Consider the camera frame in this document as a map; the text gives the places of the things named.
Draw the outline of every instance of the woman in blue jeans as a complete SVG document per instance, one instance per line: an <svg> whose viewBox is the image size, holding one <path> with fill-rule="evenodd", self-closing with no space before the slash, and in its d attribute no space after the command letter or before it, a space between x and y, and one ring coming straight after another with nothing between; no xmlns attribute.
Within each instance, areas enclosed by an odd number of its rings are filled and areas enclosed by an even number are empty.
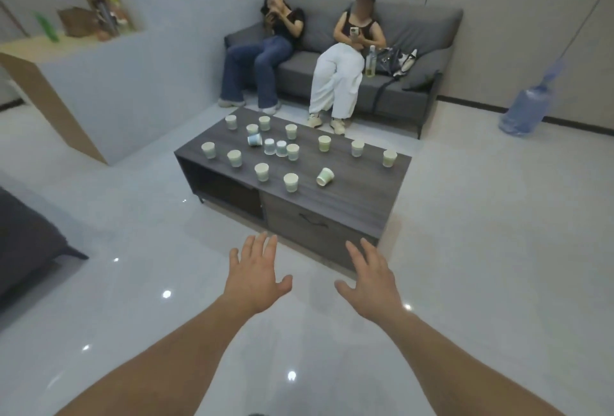
<svg viewBox="0 0 614 416"><path fill-rule="evenodd" d="M258 107L274 115L281 107L275 88L274 68L288 60L303 32L304 13L291 9L284 0L265 0L260 9L267 31L272 34L256 44L234 45L226 53L220 107L242 107L243 78L253 67L258 87Z"/></svg>

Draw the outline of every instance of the dark wooden coffee table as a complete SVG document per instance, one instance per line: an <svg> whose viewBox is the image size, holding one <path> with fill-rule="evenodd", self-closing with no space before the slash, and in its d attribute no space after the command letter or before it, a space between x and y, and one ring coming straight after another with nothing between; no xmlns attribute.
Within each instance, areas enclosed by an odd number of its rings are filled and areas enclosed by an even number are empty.
<svg viewBox="0 0 614 416"><path fill-rule="evenodd" d="M299 159L267 156L264 147L248 145L246 126L257 124L258 112L239 109L234 112L237 130L228 130L221 120L175 151L192 192L201 202L209 200L236 212L271 233L279 234L301 246L354 270L345 241L358 245L364 237L377 245L405 178L411 157L399 154L392 168L382 165L384 149L365 144L361 157L351 154L351 142L343 136L319 132L298 125L295 141L286 139L286 125L291 123L271 117L271 130L262 138L295 142ZM331 136L328 152L318 149L318 137ZM207 159L201 149L204 142L216 143L217 156ZM227 153L238 149L243 164L230 166ZM256 178L254 166L269 164L269 181ZM335 179L326 187L316 183L316 176L328 167ZM298 190L288 193L286 173L299 176Z"/></svg>

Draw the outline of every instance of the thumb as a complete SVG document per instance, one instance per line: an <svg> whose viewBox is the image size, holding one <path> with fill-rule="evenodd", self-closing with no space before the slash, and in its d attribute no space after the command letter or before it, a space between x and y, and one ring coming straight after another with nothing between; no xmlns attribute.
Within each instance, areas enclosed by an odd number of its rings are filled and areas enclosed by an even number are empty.
<svg viewBox="0 0 614 416"><path fill-rule="evenodd" d="M355 290L353 288L350 288L349 285L345 283L343 280L336 280L335 288L337 288L337 291L339 292L339 294L343 296L345 300L351 305L352 300L354 299Z"/></svg>
<svg viewBox="0 0 614 416"><path fill-rule="evenodd" d="M286 275L281 282L277 284L277 290L279 291L279 297L289 293L292 290L292 275Z"/></svg>

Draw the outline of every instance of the paper cup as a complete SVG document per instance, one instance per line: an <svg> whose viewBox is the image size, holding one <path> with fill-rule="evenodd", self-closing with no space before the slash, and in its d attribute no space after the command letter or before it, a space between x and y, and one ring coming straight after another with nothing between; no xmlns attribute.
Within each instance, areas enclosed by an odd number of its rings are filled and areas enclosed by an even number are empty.
<svg viewBox="0 0 614 416"><path fill-rule="evenodd" d="M295 140L296 139L296 131L297 131L298 127L294 124L290 124L290 125L286 125L286 135L288 136L289 140Z"/></svg>
<svg viewBox="0 0 614 416"><path fill-rule="evenodd" d="M229 130L236 130L236 116L234 115L226 116L226 127Z"/></svg>
<svg viewBox="0 0 614 416"><path fill-rule="evenodd" d="M288 151L288 159L298 160L298 144L288 144L286 149Z"/></svg>
<svg viewBox="0 0 614 416"><path fill-rule="evenodd" d="M319 186L326 186L328 183L333 181L335 174L329 168L324 167L318 177L316 178L316 182Z"/></svg>
<svg viewBox="0 0 614 416"><path fill-rule="evenodd" d="M268 138L265 140L265 154L267 156L272 156L275 154L275 140L272 138Z"/></svg>
<svg viewBox="0 0 614 416"><path fill-rule="evenodd" d="M231 150L228 154L228 160L233 167L240 167L243 163L241 159L241 151L240 150Z"/></svg>
<svg viewBox="0 0 614 416"><path fill-rule="evenodd" d="M262 135L258 132L248 136L248 144L250 146L262 146Z"/></svg>
<svg viewBox="0 0 614 416"><path fill-rule="evenodd" d="M277 155L285 157L288 155L288 149L286 148L286 141L277 141Z"/></svg>
<svg viewBox="0 0 614 416"><path fill-rule="evenodd" d="M352 141L352 156L362 156L362 150L365 148L365 143L359 140Z"/></svg>
<svg viewBox="0 0 614 416"><path fill-rule="evenodd" d="M215 143L209 141L209 142L205 142L201 147L200 147L203 152L204 152L204 156L208 159L213 159L216 156L216 145Z"/></svg>
<svg viewBox="0 0 614 416"><path fill-rule="evenodd" d="M284 183L288 193L294 193L298 189L298 175L296 173L286 173Z"/></svg>
<svg viewBox="0 0 614 416"><path fill-rule="evenodd" d="M384 167L392 167L394 165L394 161L397 159L397 153L391 149L386 149L384 151Z"/></svg>
<svg viewBox="0 0 614 416"><path fill-rule="evenodd" d="M248 129L248 136L258 133L258 125L251 124L247 125L246 128Z"/></svg>
<svg viewBox="0 0 614 416"><path fill-rule="evenodd" d="M322 152L328 152L330 149L330 136L320 136L318 138L318 147Z"/></svg>
<svg viewBox="0 0 614 416"><path fill-rule="evenodd" d="M268 164L257 164L254 170L259 181L268 180Z"/></svg>
<svg viewBox="0 0 614 416"><path fill-rule="evenodd" d="M263 132L267 132L271 129L271 117L260 117L258 122L260 123L260 129Z"/></svg>

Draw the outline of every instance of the white pants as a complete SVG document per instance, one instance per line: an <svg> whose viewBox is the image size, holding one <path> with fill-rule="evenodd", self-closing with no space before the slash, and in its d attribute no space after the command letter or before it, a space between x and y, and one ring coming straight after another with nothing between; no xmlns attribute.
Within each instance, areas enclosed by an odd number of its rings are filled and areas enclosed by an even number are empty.
<svg viewBox="0 0 614 416"><path fill-rule="evenodd" d="M351 117L364 67L360 52L341 42L320 55L311 83L309 113L317 114L332 106L333 118Z"/></svg>

